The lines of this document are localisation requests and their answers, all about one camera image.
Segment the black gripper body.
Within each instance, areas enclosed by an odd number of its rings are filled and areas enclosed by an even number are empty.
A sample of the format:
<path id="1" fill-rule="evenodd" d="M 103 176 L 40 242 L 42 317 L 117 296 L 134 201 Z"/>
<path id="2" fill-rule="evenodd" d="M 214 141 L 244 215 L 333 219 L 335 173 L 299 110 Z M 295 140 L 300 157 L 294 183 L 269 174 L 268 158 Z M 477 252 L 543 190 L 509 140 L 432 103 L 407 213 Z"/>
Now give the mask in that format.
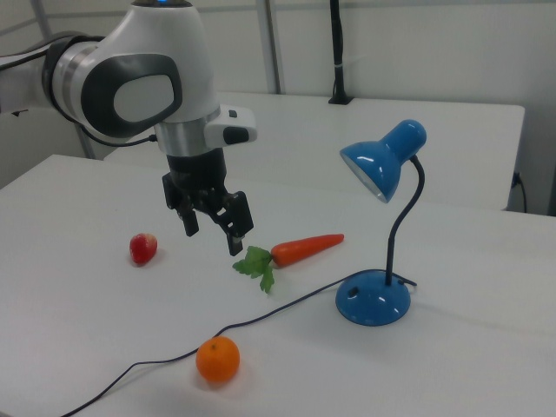
<path id="1" fill-rule="evenodd" d="M 227 174 L 223 150 L 210 150 L 198 156 L 167 156 L 166 203 L 179 205 L 189 197 L 193 204 L 205 201 L 222 205 L 228 196 L 224 181 Z"/>

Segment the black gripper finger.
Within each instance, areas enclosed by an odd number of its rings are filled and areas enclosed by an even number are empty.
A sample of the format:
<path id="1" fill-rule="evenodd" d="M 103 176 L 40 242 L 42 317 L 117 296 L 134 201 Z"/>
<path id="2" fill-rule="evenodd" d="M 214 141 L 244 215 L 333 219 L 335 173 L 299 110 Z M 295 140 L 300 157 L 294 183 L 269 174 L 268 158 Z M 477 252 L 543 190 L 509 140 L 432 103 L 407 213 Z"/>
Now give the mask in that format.
<path id="1" fill-rule="evenodd" d="M 254 227 L 247 196 L 242 191 L 217 190 L 209 202 L 208 214 L 225 233 L 229 254 L 240 254 L 243 238 Z"/>
<path id="2" fill-rule="evenodd" d="M 171 174 L 162 177 L 162 185 L 167 207 L 182 220 L 186 236 L 193 236 L 199 231 L 199 225 L 189 194 L 175 185 Z"/>

